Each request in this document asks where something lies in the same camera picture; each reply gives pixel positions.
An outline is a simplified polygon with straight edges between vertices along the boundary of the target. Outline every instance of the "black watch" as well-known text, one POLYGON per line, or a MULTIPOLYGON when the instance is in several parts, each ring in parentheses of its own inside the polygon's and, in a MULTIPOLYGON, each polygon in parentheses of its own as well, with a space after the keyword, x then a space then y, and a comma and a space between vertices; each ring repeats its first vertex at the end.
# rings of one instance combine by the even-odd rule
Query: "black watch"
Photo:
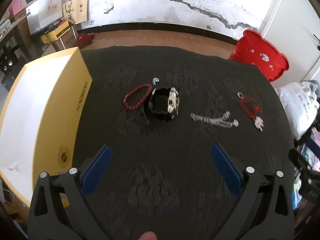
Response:
POLYGON ((179 93, 173 88, 154 89, 148 108, 159 120, 172 120, 178 114, 179 93))

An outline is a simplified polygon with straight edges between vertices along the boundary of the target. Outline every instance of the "wall stain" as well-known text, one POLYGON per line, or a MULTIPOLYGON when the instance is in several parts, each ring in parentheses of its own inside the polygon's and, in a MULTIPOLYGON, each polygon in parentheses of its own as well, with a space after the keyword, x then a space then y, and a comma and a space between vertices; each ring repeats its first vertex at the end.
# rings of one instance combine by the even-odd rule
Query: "wall stain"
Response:
POLYGON ((243 23, 243 22, 237 22, 237 24, 230 24, 228 22, 228 20, 226 20, 222 15, 216 13, 216 12, 212 12, 212 11, 209 11, 207 9, 201 9, 199 7, 196 7, 196 6, 193 6, 191 5, 190 3, 187 3, 183 0, 170 0, 170 1, 173 1, 173 2, 179 2, 179 3, 182 3, 182 4, 185 4, 187 5, 191 10, 196 10, 196 11, 199 11, 200 13, 204 14, 204 15, 207 15, 209 16, 210 18, 215 18, 217 20, 219 20, 220 22, 222 22, 224 24, 224 26, 228 29, 236 29, 238 27, 241 27, 241 28, 245 28, 245 29, 251 29, 251 30, 255 30, 257 31, 258 29, 255 28, 255 27, 252 27, 251 25, 247 24, 247 23, 243 23))
POLYGON ((114 7, 115 6, 112 5, 112 7, 110 9, 104 9, 105 10, 104 14, 108 14, 110 11, 112 11, 114 9, 114 7))

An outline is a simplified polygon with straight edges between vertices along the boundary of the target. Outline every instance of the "black tabletop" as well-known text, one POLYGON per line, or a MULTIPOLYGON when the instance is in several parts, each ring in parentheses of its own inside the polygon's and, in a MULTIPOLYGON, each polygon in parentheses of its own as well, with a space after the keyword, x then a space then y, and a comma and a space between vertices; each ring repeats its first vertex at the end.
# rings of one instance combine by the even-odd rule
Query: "black tabletop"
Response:
MULTIPOLYGON (((78 167, 103 144, 112 147, 113 161, 87 200, 115 239, 137 240, 149 230, 165 240, 214 235, 237 203, 211 159, 216 142, 261 174, 281 170, 292 188, 289 123, 256 66, 170 47, 111 47, 82 55, 93 82, 73 165, 78 167), (148 125, 142 109, 126 110, 123 98, 154 77, 159 78, 157 88, 177 89, 180 105, 172 121, 148 125), (262 108, 262 132, 239 106, 237 92, 255 98, 262 108), (212 126, 190 116, 221 117, 226 111, 228 120, 238 120, 238 127, 212 126)), ((254 210, 245 228, 253 218, 254 210)))

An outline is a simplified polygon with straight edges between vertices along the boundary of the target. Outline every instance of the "yellow shoebox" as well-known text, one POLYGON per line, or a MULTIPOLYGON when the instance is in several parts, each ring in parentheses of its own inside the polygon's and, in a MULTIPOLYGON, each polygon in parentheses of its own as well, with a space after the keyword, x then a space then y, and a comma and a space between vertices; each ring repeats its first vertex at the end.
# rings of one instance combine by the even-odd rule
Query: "yellow shoebox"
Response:
POLYGON ((70 29, 69 22, 65 21, 58 26, 54 31, 46 33, 41 36, 43 43, 49 43, 50 41, 57 41, 63 34, 70 29))
POLYGON ((27 63, 10 89, 0 115, 0 176, 25 206, 42 171, 72 167, 91 82, 79 48, 71 48, 27 63))

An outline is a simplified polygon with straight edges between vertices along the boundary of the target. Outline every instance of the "screw head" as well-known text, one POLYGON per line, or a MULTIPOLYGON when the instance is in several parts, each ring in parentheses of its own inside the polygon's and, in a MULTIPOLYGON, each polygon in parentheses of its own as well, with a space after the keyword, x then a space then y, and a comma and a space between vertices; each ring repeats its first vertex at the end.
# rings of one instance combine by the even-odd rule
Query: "screw head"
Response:
POLYGON ((78 171, 77 168, 71 168, 71 169, 69 170, 69 173, 70 173, 70 174, 76 174, 77 171, 78 171))
POLYGON ((277 176, 282 178, 283 177, 283 172, 282 171, 277 171, 277 176))
POLYGON ((47 173, 45 171, 40 173, 40 178, 45 178, 47 176, 47 173))
POLYGON ((252 168, 252 167, 247 167, 247 168, 246 168, 246 171, 249 172, 249 173, 254 173, 254 168, 252 168))

